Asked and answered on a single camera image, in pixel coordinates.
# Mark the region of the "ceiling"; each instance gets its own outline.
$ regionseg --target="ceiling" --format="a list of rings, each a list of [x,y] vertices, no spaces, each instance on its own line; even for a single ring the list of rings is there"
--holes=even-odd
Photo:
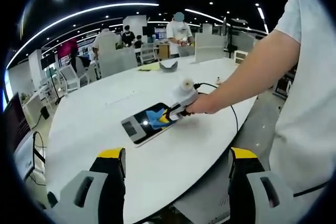
[[[244,19],[248,22],[246,26],[253,29],[265,30],[263,20],[260,18],[260,14],[255,6],[256,3],[259,3],[265,14],[266,24],[268,25],[269,30],[272,30],[283,12],[286,0],[31,0],[25,11],[24,34],[20,39],[19,33],[17,33],[17,36],[13,38],[11,48],[18,50],[34,34],[60,18],[96,6],[126,2],[157,3],[159,6],[106,8],[68,19],[41,34],[32,41],[32,43],[27,45],[27,47],[18,54],[13,61],[12,66],[27,58],[26,54],[30,54],[35,49],[41,48],[44,44],[49,42],[47,38],[52,40],[59,35],[75,29],[73,24],[76,24],[76,27],[81,27],[89,23],[98,21],[103,22],[106,20],[107,15],[109,16],[108,19],[118,17],[125,18],[129,15],[136,15],[136,12],[139,12],[140,14],[147,15],[151,20],[163,20],[166,18],[166,20],[169,21],[174,13],[180,11],[185,14],[185,20],[187,22],[201,24],[207,20],[209,23],[213,24],[216,21],[200,15],[188,13],[184,11],[184,9],[189,8],[219,19],[223,19],[224,16],[227,16],[226,12],[230,11],[229,19]],[[104,26],[120,23],[122,23],[121,19],[112,20],[105,22]],[[102,23],[88,26],[81,29],[80,32],[83,33],[85,31],[101,28],[101,24]],[[73,33],[69,33],[59,40],[62,41],[70,38],[76,35],[76,32],[77,31],[75,30]]]

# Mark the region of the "floor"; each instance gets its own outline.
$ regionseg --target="floor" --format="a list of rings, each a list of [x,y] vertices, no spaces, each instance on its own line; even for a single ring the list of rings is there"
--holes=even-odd
[[[279,112],[281,111],[285,101],[275,95],[272,94],[272,92],[266,91],[264,93],[262,93],[261,95],[259,95],[259,99],[261,99],[263,102],[267,101],[268,103],[271,103],[272,106],[275,106]],[[41,138],[38,136],[36,137],[36,147],[37,150],[41,153],[45,155],[45,149],[48,148],[48,135],[49,135],[49,131],[51,128],[51,123],[53,120],[53,113],[50,113],[50,117],[48,119],[44,119],[41,118],[40,122],[38,123],[38,125],[33,129],[36,132],[39,132],[41,134]],[[40,167],[41,170],[44,170],[44,165],[40,162],[37,164],[38,167]],[[49,203],[47,200],[47,190],[46,190],[46,186],[45,186],[45,179],[44,179],[44,175],[41,175],[40,173],[34,171],[32,174],[32,177],[35,181],[33,181],[32,178],[28,178],[26,180],[26,186],[27,186],[27,190],[30,193],[30,195],[37,201],[39,201],[40,203],[42,203],[43,205],[45,205],[47,208],[49,208]],[[176,215],[176,222],[175,223],[191,223],[188,219],[186,219],[185,217],[181,216],[182,214],[177,214],[178,211],[174,210],[174,215]],[[170,214],[164,214],[165,216],[168,216],[168,219],[171,219],[171,215]]]

